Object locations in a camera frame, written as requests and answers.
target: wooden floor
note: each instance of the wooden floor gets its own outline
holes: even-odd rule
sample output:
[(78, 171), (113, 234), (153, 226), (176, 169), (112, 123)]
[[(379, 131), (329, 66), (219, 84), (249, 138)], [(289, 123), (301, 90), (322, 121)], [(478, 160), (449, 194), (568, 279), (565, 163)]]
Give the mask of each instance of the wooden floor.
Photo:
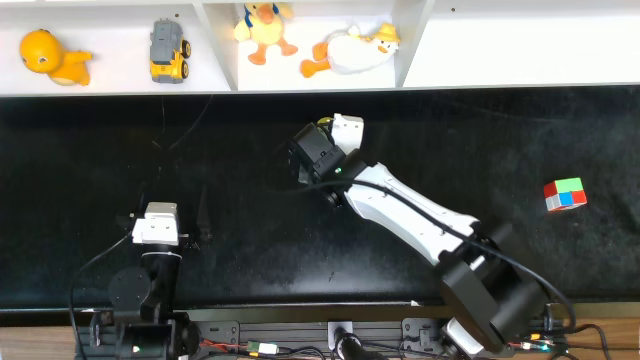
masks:
[[(602, 327), (609, 347), (638, 347), (640, 318), (633, 319), (583, 319), (579, 322), (595, 323)], [(600, 346), (600, 338), (595, 330), (586, 330), (571, 335), (572, 344)], [(571, 354), (580, 360), (600, 360), (604, 355), (600, 350), (575, 349)], [(613, 360), (640, 359), (638, 351), (611, 351)], [(74, 355), (74, 339), (70, 327), (0, 328), (0, 360), (69, 360)], [(519, 355), (516, 359), (543, 360), (549, 355)]]

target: plush toy head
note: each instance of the plush toy head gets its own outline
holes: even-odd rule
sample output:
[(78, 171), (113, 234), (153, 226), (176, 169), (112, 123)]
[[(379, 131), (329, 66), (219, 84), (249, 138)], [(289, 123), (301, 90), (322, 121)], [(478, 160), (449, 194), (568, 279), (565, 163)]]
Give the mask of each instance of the plush toy head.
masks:
[(398, 51), (400, 38), (396, 34), (395, 26), (384, 23), (377, 34), (373, 35), (373, 42), (378, 45), (378, 50), (385, 54), (395, 54)]
[(244, 5), (244, 10), (246, 13), (245, 22), (248, 27), (252, 27), (251, 20), (249, 19), (250, 15), (255, 16), (260, 20), (260, 22), (264, 24), (271, 24), (275, 19), (276, 15), (280, 12), (278, 6), (274, 3), (246, 3)]
[(20, 56), (27, 69), (49, 73), (58, 69), (64, 59), (64, 48), (47, 30), (28, 33), (20, 43)]

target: rubik's cube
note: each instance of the rubik's cube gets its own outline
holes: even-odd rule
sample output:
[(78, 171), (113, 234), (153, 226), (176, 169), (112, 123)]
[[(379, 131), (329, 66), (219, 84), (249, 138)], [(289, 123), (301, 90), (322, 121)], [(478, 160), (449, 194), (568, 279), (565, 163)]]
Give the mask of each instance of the rubik's cube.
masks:
[(580, 178), (556, 180), (544, 187), (547, 210), (560, 211), (577, 208), (587, 203), (587, 195)]

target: stuffed animal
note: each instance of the stuffed animal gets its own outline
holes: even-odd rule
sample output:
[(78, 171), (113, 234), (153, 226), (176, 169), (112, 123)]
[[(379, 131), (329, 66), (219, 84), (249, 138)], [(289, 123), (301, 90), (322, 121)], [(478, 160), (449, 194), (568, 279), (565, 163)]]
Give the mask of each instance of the stuffed animal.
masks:
[(283, 56), (291, 56), (298, 48), (284, 39), (284, 23), (280, 16), (287, 19), (293, 17), (293, 10), (282, 3), (246, 3), (244, 19), (236, 25), (234, 36), (238, 41), (251, 38), (258, 44), (258, 51), (249, 55), (249, 61), (256, 65), (267, 62), (267, 48), (278, 44)]
[(332, 34), (326, 42), (313, 47), (313, 59), (300, 64), (300, 72), (310, 78), (318, 71), (333, 70), (338, 74), (356, 74), (389, 61), (398, 50), (400, 39), (396, 28), (384, 23), (372, 37), (360, 35), (357, 26), (348, 32)]
[(89, 85), (85, 61), (91, 60), (91, 54), (67, 51), (47, 30), (28, 33), (20, 43), (20, 55), (27, 69), (49, 75), (58, 85)]

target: blue cube face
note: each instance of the blue cube face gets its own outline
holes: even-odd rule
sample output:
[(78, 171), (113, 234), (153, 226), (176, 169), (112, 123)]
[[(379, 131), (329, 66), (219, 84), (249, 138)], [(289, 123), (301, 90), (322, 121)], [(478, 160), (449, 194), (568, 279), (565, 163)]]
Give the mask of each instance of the blue cube face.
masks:
[(560, 195), (560, 205), (561, 206), (571, 206), (573, 205), (573, 197), (571, 196), (571, 193), (561, 193), (558, 194)]

